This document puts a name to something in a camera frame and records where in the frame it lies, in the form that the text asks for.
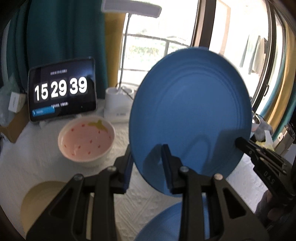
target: blue plate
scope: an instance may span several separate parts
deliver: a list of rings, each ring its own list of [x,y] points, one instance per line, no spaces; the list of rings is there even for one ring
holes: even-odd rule
[[[243,153],[235,139],[250,138],[247,88],[223,57],[203,48],[176,51],[146,75],[133,102],[129,140],[135,164],[156,190],[171,195],[161,145],[197,173],[227,177]]]
[[[182,203],[177,203],[153,218],[137,235],[135,241],[178,241]],[[209,218],[204,207],[205,240],[210,238]]]

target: pink cup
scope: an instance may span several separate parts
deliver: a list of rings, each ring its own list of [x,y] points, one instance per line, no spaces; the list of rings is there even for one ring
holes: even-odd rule
[[[115,130],[100,116],[84,116],[68,122],[59,133],[58,146],[68,159],[83,166],[99,165],[112,148]]]

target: blue button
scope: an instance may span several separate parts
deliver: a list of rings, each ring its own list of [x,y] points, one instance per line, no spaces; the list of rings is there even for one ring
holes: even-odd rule
[[[52,106],[32,110],[32,114],[34,117],[41,116],[41,115],[48,115],[48,114],[52,114],[54,112],[55,112],[55,109]]]

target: screw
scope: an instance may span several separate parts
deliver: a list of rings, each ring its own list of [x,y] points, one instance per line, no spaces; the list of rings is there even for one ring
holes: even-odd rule
[[[111,167],[108,167],[107,170],[110,172],[115,172],[117,168],[115,166],[111,166]]]
[[[220,174],[220,173],[216,173],[216,174],[214,175],[214,178],[215,178],[217,181],[221,181],[221,180],[223,179],[223,176],[222,176],[222,174]]]
[[[81,174],[77,174],[77,175],[74,176],[75,181],[81,181],[82,178],[83,178],[83,176]]]
[[[186,172],[189,171],[189,168],[186,167],[186,166],[181,166],[181,167],[180,167],[180,171],[186,173]]]

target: window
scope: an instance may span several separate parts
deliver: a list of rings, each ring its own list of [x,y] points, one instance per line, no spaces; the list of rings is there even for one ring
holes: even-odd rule
[[[217,0],[209,49],[237,68],[251,97],[265,71],[268,29],[264,0]]]
[[[274,59],[273,69],[272,69],[271,77],[268,82],[267,89],[256,111],[260,115],[264,115],[262,111],[265,105],[267,104],[268,100],[273,98],[273,95],[275,94],[274,91],[276,90],[275,88],[278,88],[278,84],[281,81],[280,69],[281,69],[283,55],[284,55],[284,27],[279,19],[279,16],[275,14],[275,17],[276,17],[275,59]]]
[[[162,11],[159,18],[131,16],[122,81],[132,86],[141,84],[147,72],[164,56],[190,46],[198,5],[197,0],[184,0],[182,4],[177,0],[146,2],[161,6]]]

